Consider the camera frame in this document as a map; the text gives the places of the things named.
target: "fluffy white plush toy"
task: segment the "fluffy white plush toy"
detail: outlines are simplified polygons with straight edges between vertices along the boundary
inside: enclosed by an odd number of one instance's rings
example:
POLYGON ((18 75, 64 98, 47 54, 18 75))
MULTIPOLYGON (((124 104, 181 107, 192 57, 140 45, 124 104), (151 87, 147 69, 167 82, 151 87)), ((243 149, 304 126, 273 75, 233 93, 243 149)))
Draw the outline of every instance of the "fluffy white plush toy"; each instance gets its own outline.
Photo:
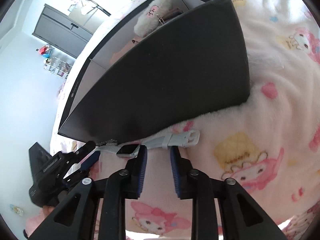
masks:
POLYGON ((160 24, 157 14, 163 16, 170 11, 172 0, 153 0, 143 14, 138 18, 134 32, 140 37, 145 37, 160 24))

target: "stuffed animal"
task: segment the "stuffed animal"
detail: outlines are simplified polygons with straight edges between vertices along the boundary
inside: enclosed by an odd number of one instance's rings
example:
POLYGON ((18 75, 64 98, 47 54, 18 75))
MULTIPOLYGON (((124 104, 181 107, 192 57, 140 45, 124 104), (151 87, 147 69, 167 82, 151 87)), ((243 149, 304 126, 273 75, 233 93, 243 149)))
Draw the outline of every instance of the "stuffed animal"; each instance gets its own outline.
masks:
POLYGON ((172 7, 172 0, 153 0, 134 26, 134 32, 140 37, 155 30, 160 24, 159 17, 167 14, 172 7))

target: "fleece blanket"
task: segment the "fleece blanket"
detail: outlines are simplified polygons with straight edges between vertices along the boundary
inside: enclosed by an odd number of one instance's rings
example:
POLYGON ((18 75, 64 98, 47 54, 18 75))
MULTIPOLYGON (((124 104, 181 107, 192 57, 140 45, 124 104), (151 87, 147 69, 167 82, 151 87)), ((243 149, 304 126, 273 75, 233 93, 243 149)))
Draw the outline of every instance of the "fleece blanket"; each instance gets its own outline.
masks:
MULTIPOLYGON (((101 39, 145 0, 134 0, 104 22, 76 60, 60 99, 51 154, 82 143, 57 135, 61 113, 81 66, 101 39)), ((176 124, 152 136, 200 130, 199 143, 181 153, 214 179, 235 178, 297 240, 319 209, 319 27, 302 0, 232 0, 248 51, 248 101, 176 124)), ((103 153, 91 177, 102 179, 126 160, 103 153)), ((127 229, 166 237, 190 237, 191 202, 174 191, 169 152, 148 151, 141 198, 126 202, 127 229)))

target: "bolt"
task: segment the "bolt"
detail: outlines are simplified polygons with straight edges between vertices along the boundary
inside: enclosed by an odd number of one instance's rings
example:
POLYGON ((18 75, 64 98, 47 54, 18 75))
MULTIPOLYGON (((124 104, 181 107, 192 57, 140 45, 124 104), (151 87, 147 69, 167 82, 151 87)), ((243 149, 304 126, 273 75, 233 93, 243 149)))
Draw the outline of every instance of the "bolt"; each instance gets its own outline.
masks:
POLYGON ((82 184, 89 185, 91 183, 91 181, 92 180, 90 178, 85 178, 85 179, 82 180, 82 184))
POLYGON ((122 170, 119 170, 119 174, 120 174, 121 176, 125 176, 125 175, 128 175, 128 174, 129 174, 129 171, 126 170, 126 169, 122 169, 122 170))
POLYGON ((236 180, 233 179, 233 178, 227 178, 227 179, 225 180, 225 182, 226 182, 227 184, 229 184, 229 185, 234 185, 234 184, 236 184, 236 180))
POLYGON ((192 176, 197 176, 197 175, 199 175, 199 171, 198 171, 197 169, 191 169, 191 170, 189 171, 189 173, 190 173, 190 175, 192 175, 192 176))

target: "door handle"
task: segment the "door handle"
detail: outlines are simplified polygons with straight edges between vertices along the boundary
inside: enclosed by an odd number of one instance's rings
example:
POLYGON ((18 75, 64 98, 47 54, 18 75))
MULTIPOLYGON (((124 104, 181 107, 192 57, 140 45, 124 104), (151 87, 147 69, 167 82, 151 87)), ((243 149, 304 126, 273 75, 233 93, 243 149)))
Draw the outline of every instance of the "door handle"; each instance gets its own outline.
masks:
POLYGON ((72 25, 73 27, 75 27, 75 28, 79 28, 79 26, 78 26, 78 25, 75 25, 74 23, 71 23, 71 25, 72 25))

